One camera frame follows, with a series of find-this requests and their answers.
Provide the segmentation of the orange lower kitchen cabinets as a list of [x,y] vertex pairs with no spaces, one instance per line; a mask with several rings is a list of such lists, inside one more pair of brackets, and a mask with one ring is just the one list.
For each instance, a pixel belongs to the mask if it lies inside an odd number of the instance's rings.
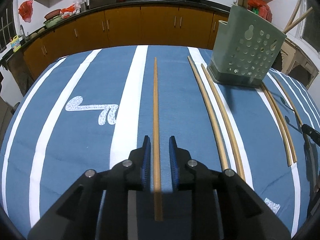
[[130,45],[191,46],[212,49],[219,21],[229,12],[177,5],[138,5],[90,12],[49,28],[1,65],[15,80],[35,80],[60,57],[93,49]]

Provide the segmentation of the wooden chopstick pair inner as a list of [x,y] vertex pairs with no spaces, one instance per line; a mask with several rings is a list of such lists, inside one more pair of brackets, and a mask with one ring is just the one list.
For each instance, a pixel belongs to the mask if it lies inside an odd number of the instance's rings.
[[280,134],[282,136],[284,147],[285,147],[287,165],[292,166],[293,163],[297,162],[297,156],[296,156],[296,151],[295,151],[295,147],[293,144],[293,140],[291,138],[291,134],[289,132],[287,125],[285,124],[285,119],[284,119],[274,97],[272,96],[271,92],[267,89],[267,87],[265,86],[265,84],[263,82],[261,83],[261,88],[262,88],[263,93],[267,97],[267,100],[270,103],[272,111],[276,117],[276,121],[279,126]]

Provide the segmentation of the wooden chopstick pair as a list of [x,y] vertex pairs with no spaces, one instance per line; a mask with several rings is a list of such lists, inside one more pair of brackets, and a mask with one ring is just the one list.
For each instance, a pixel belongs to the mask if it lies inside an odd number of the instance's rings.
[[273,96],[271,95],[271,93],[269,92],[269,90],[267,89],[267,87],[263,82],[261,83],[260,88],[262,89],[264,95],[266,96],[267,101],[271,106],[272,113],[274,114],[274,117],[276,119],[276,124],[277,124],[277,127],[279,128],[279,133],[285,148],[287,165],[288,167],[290,167],[293,164],[293,157],[291,153],[291,144],[287,136],[287,128],[285,128],[285,125],[284,125],[284,118],[282,117],[280,109],[277,106]]
[[293,144],[293,140],[291,138],[291,134],[289,132],[287,125],[285,124],[285,119],[284,119],[274,97],[272,96],[271,92],[267,89],[267,87],[265,86],[265,84],[263,82],[261,83],[261,88],[262,88],[263,93],[267,97],[267,100],[270,103],[272,111],[276,117],[276,121],[279,126],[280,134],[282,136],[284,147],[285,147],[287,165],[292,166],[293,163],[297,162],[297,156],[296,156],[296,151],[295,151],[295,147]]

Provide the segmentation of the wooden chopstick pair outer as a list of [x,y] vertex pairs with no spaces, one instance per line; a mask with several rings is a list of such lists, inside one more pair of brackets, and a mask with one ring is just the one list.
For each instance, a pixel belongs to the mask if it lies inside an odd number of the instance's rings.
[[267,89],[267,87],[263,82],[261,83],[260,88],[262,89],[264,95],[266,96],[267,101],[271,106],[272,113],[274,114],[274,117],[276,119],[276,124],[277,124],[277,127],[279,128],[279,133],[285,148],[287,165],[288,167],[290,167],[293,164],[293,157],[291,153],[291,144],[287,136],[287,128],[285,128],[285,125],[284,125],[284,118],[282,117],[280,109],[277,106],[273,96],[271,95],[271,93],[269,92],[269,90]]

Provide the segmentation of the beige carved side cabinet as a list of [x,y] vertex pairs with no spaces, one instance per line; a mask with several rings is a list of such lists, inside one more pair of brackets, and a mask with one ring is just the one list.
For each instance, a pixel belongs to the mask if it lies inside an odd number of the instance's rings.
[[283,42],[272,68],[296,79],[307,89],[319,73],[308,55],[288,38]]

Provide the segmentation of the blue white striped tablecloth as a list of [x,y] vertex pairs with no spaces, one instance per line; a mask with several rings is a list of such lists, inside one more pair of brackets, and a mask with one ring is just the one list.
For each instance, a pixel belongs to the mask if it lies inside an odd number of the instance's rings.
[[[173,193],[169,138],[212,170],[220,159],[209,116],[188,62],[201,68],[205,49],[128,46],[70,55],[48,66],[24,97],[1,148],[1,205],[17,230],[31,227],[86,171],[108,170],[152,136],[153,66],[157,58],[163,221],[153,197],[132,193],[131,239],[189,239],[190,194]],[[306,145],[298,118],[319,129],[319,110],[297,80],[271,69],[264,84],[291,134],[297,162],[288,167],[276,119],[259,88],[218,84],[238,143],[246,182],[291,234],[306,222],[319,174],[319,147]]]

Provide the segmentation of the window with bars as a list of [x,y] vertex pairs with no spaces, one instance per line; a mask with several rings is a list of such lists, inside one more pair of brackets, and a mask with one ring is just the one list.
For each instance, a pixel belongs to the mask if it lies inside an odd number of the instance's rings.
[[313,7],[313,10],[305,18],[302,39],[310,44],[319,53],[320,33],[319,33],[319,12],[311,3],[306,1],[306,10]]

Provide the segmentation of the green perforated utensil holder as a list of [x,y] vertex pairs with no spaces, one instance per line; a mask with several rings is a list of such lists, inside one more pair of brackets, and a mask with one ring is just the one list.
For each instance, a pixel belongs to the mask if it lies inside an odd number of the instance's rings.
[[233,5],[219,27],[207,70],[217,83],[260,87],[286,35],[272,23]]

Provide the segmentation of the red bags and bottles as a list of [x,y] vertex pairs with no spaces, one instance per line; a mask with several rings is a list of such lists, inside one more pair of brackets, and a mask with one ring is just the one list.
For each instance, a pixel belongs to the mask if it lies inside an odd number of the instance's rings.
[[272,22],[272,12],[268,4],[263,0],[248,0],[248,10],[259,15],[268,22]]

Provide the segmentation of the yellow detergent bottle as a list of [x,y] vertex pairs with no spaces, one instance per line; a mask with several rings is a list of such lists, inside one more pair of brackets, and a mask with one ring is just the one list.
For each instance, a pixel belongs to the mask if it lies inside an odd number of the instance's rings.
[[20,43],[20,37],[18,35],[14,36],[10,40],[10,45],[12,48],[12,51],[15,53],[21,48],[21,43]]

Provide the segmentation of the bowls and red items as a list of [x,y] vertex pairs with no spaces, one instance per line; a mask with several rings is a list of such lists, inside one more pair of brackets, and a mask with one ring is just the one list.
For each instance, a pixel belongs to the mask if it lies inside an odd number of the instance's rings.
[[62,20],[70,18],[74,15],[77,15],[81,12],[87,10],[88,0],[73,0],[72,5],[63,9],[56,9],[50,13],[48,13],[44,19],[44,25],[46,28],[50,28]]

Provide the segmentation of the left side window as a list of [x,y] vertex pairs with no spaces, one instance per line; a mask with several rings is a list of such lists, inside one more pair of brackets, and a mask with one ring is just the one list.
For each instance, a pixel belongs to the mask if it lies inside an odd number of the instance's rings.
[[1,11],[0,16],[0,47],[3,52],[7,44],[10,43],[11,38],[16,35],[14,16],[13,16],[13,2],[9,2]]

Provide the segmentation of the red hanging bag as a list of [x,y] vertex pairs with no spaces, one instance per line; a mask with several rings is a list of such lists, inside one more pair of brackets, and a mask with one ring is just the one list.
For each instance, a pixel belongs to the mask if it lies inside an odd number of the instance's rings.
[[33,0],[24,1],[20,5],[18,13],[24,22],[30,23],[33,15]]

